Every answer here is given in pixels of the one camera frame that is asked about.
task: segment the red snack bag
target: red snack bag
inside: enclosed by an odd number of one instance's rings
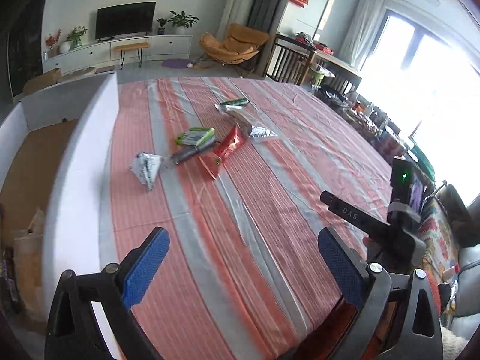
[[[246,142],[238,124],[234,125],[222,142],[211,152],[200,157],[200,162],[214,179],[228,157]]]

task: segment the white cabinet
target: white cabinet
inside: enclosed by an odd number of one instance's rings
[[[65,72],[76,71],[88,66],[95,66],[103,62],[109,62],[110,45],[108,43],[99,43],[94,46],[81,48],[78,51],[69,52],[65,56],[68,57]]]
[[[108,66],[120,64],[120,52],[115,48],[124,44],[148,42],[150,48],[143,49],[143,60],[162,60],[172,58],[188,58],[190,54],[190,35],[150,35],[111,40],[89,44],[65,54],[43,61],[43,72],[61,68],[62,73],[76,71],[88,66]],[[137,51],[127,51],[125,63],[136,62]]]
[[[191,36],[163,35],[151,39],[150,55],[189,54]]]
[[[66,71],[65,68],[62,66],[63,61],[64,59],[61,57],[56,57],[43,61],[43,72],[46,73],[48,71],[51,71],[52,69],[60,68],[63,73],[64,71]]]

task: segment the purple round rug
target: purple round rug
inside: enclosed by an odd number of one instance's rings
[[[162,62],[162,66],[171,69],[187,69],[188,64],[193,63],[189,59],[166,59]]]

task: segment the green snack package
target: green snack package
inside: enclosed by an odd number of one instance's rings
[[[240,110],[240,109],[243,109],[243,107],[245,105],[247,105],[250,101],[243,97],[241,99],[236,99],[236,100],[228,100],[228,101],[225,101],[221,104],[215,104],[215,107],[217,108],[217,110],[219,110],[220,114],[225,114],[226,112],[228,111],[232,111],[232,110]]]
[[[249,102],[250,101],[246,97],[242,97],[241,99],[225,101],[220,103],[220,105],[247,105]]]
[[[199,146],[212,138],[214,134],[215,129],[211,127],[192,127],[175,138],[175,143],[177,145]]]

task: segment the pink striped bedsheet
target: pink striped bedsheet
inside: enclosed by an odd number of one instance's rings
[[[246,96],[279,139],[248,143],[217,180],[197,159],[159,173],[147,192],[128,170],[140,151],[169,156],[194,126],[223,138],[214,104]],[[339,290],[317,249],[333,226],[365,255],[363,233],[328,212],[328,190],[377,218],[390,166],[322,102],[294,85],[227,78],[119,85],[111,145],[111,221],[118,258],[155,226],[170,251],[133,312],[167,360],[275,359],[325,320]]]

